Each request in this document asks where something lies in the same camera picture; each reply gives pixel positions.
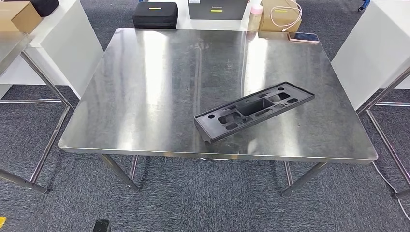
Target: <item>smartphone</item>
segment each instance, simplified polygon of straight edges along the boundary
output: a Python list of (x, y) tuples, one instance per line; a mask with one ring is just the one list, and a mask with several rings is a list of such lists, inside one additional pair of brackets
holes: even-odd
[(312, 33), (289, 32), (288, 37), (290, 41), (295, 42), (319, 43), (318, 36)]

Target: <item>metal table leg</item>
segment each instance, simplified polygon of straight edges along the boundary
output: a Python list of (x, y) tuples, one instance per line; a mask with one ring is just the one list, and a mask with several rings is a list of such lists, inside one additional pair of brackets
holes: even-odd
[(286, 170), (286, 178), (288, 179), (288, 185), (292, 186), (293, 185), (293, 179), (292, 179), (292, 172), (291, 172), (291, 167), (289, 165), (289, 161), (285, 161), (285, 170)]
[(35, 182), (42, 170), (45, 160), (50, 152), (52, 145), (57, 137), (57, 134), (64, 122), (65, 117), (67, 116), (70, 109), (73, 109), (73, 106), (68, 102), (68, 100), (60, 93), (56, 86), (49, 80), (49, 78), (41, 71), (41, 69), (34, 63), (34, 61), (29, 57), (26, 51), (20, 53), (21, 57), (26, 61), (26, 63), (36, 72), (36, 74), (44, 81), (44, 83), (53, 91), (54, 94), (58, 96), (58, 99), (36, 99), (36, 100), (0, 100), (0, 103), (16, 104), (16, 103), (52, 103), (52, 102), (63, 102), (66, 106), (64, 109), (58, 124), (56, 125), (51, 138), (49, 139), (47, 146), (40, 158), (40, 161), (37, 164), (36, 169), (34, 170), (33, 175), (31, 176), (30, 181), (27, 181), (21, 177), (18, 177), (14, 174), (8, 173), (4, 170), (0, 170), (0, 177), (9, 181), (12, 181), (18, 185), (34, 189), (35, 191), (46, 193), (47, 189), (41, 187)]
[(53, 146), (54, 141), (56, 140), (57, 134), (59, 133), (60, 128), (61, 128), (61, 126), (62, 126), (62, 124), (63, 124), (63, 122), (64, 122), (64, 119), (65, 119), (65, 117), (67, 116), (67, 114), (68, 114), (69, 111), (70, 111), (70, 107), (69, 107), (69, 106), (66, 106), (66, 107), (65, 107), (65, 110), (64, 110), (64, 112), (63, 112), (63, 114), (62, 114), (61, 117), (60, 117), (59, 122), (58, 122), (57, 125), (56, 125), (56, 128), (55, 128), (54, 131), (53, 131), (53, 134), (51, 135), (50, 140), (49, 140), (48, 143), (47, 143), (47, 146), (45, 147), (45, 150), (44, 150), (43, 154), (41, 155), (40, 161), (38, 162), (38, 164), (37, 164), (37, 166), (36, 166), (36, 169), (34, 169), (34, 173), (33, 173), (33, 175), (32, 175), (31, 178), (30, 178), (30, 182), (36, 183), (37, 178), (38, 178), (38, 176), (39, 176), (39, 174), (40, 174), (40, 172), (41, 172), (41, 169), (42, 169), (43, 166), (44, 166), (45, 160), (47, 159), (48, 154), (50, 153), (51, 147)]
[[(375, 97), (375, 99), (371, 100), (362, 110), (359, 111), (358, 115), (360, 115), (363, 112), (366, 112), (367, 115), (369, 116), (372, 124), (377, 130), (377, 133), (380, 135), (381, 139), (383, 140), (384, 145), (387, 147), (389, 150), (390, 155), (393, 157), (397, 167), (399, 168), (401, 174), (405, 178), (407, 184), (410, 187), (410, 175), (407, 172), (406, 168), (403, 166), (403, 163), (401, 162), (400, 158), (394, 151), (392, 145), (390, 144), (389, 140), (387, 139), (386, 135), (382, 131), (380, 125), (378, 124), (376, 118), (373, 116), (372, 112), (370, 111), (370, 108), (372, 108), (374, 105), (382, 105), (382, 106), (401, 106), (401, 107), (409, 107), (409, 103), (404, 103), (404, 102), (380, 102), (380, 100), (385, 97), (388, 93), (390, 93), (396, 86), (398, 86), (402, 81), (404, 81), (408, 76), (410, 75), (410, 67), (408, 67), (404, 72), (402, 72), (391, 84), (389, 84), (388, 87), (386, 87), (379, 95)], [(406, 196), (410, 195), (410, 189), (405, 190), (402, 192), (398, 192), (396, 194), (397, 198), (403, 198)]]
[(61, 101), (74, 110), (74, 107), (68, 102), (68, 100), (60, 93), (56, 86), (47, 78), (47, 76), (40, 70), (40, 68), (33, 62), (26, 51), (21, 52), (21, 57), (27, 62), (27, 64), (37, 73), (37, 75), (44, 81), (44, 83), (61, 99)]
[(30, 188), (30, 189), (32, 189), (34, 191), (37, 191), (37, 192), (40, 192), (40, 193), (48, 193), (47, 188), (41, 187), (37, 184), (34, 184), (34, 183), (32, 183), (30, 181), (27, 181), (27, 180), (25, 180), (25, 179), (23, 179), (19, 176), (16, 176), (14, 174), (6, 172), (5, 170), (2, 170), (2, 169), (0, 169), (0, 178), (11, 181), (11, 182), (13, 182), (15, 184), (18, 184), (20, 186)]
[(138, 187), (133, 181), (125, 174), (125, 172), (118, 166), (118, 164), (107, 154), (99, 154), (101, 159), (121, 178), (129, 187), (138, 191)]
[[(410, 175), (409, 175), (409, 173), (407, 172), (407, 170), (404, 167), (403, 163), (401, 162), (400, 158), (396, 154), (395, 150), (393, 149), (393, 147), (390, 144), (389, 140), (387, 139), (386, 135), (382, 131), (380, 125), (376, 121), (376, 118), (373, 116), (372, 112), (370, 110), (366, 110), (366, 113), (369, 116), (369, 118), (370, 118), (371, 122), (373, 123), (374, 127), (376, 128), (377, 133), (379, 134), (379, 136), (383, 140), (384, 145), (387, 147), (390, 154), (392, 155), (393, 160), (395, 161), (395, 163), (396, 163), (397, 167), (399, 168), (401, 174), (403, 175), (404, 179), (406, 180), (407, 185), (410, 187)], [(400, 192), (400, 193), (396, 194), (396, 197), (397, 198), (403, 198), (403, 197), (408, 196), (408, 195), (410, 195), (410, 190)]]
[(285, 191), (282, 192), (282, 196), (288, 197), (294, 191), (300, 189), (307, 181), (314, 178), (319, 172), (321, 172), (327, 163), (318, 163), (313, 168), (311, 168), (307, 173), (305, 173), (301, 178), (296, 180), (291, 186), (289, 186)]
[(135, 171), (137, 169), (137, 162), (138, 162), (138, 155), (134, 155), (134, 157), (132, 159), (131, 170), (130, 170), (130, 179), (131, 179), (131, 181), (134, 181)]

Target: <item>table top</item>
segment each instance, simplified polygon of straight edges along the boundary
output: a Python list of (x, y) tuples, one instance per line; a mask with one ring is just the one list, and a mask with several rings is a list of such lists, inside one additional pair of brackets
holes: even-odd
[(0, 32), (0, 76), (29, 43), (25, 33)]
[[(195, 115), (284, 81), (315, 99), (203, 142)], [(117, 29), (59, 147), (208, 159), (377, 159), (322, 46), (277, 32)]]

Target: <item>gray carpet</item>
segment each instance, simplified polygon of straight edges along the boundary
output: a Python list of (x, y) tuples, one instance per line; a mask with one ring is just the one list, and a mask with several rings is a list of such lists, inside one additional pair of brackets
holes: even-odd
[[(299, 3), (305, 13), (301, 31), (317, 33), (332, 58), (359, 18), (361, 2)], [(82, 4), (104, 48), (116, 28), (132, 26), (134, 0)], [(60, 89), (77, 101), (67, 87)], [(52, 94), (44, 86), (13, 86), (4, 98), (47, 96)], [(387, 98), (410, 102), (410, 91), (395, 90)], [(60, 103), (0, 104), (0, 168), (29, 178), (62, 110)], [(410, 131), (403, 126), (410, 121), (409, 110), (377, 107), (373, 112), (410, 169)], [(378, 151), (380, 170), (397, 189), (406, 189), (368, 118), (362, 121)], [(114, 158), (128, 172), (131, 157)], [(312, 165), (291, 163), (291, 168), (299, 177)], [(410, 230), (372, 165), (332, 164), (288, 198), (280, 195), (286, 186), (283, 163), (274, 161), (140, 157), (135, 182), (139, 192), (126, 187), (95, 155), (65, 153), (54, 145), (38, 181), (53, 189), (48, 195), (0, 180), (0, 216), (8, 218), (1, 231), (89, 232), (101, 218), (109, 219), (115, 232)], [(410, 201), (403, 203), (410, 212)]]

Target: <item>white bottle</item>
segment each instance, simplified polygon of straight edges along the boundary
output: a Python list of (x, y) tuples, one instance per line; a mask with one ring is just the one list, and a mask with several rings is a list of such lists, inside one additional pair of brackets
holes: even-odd
[(263, 8), (259, 4), (252, 6), (250, 10), (249, 22), (248, 22), (248, 31), (258, 31), (259, 23), (261, 21)]

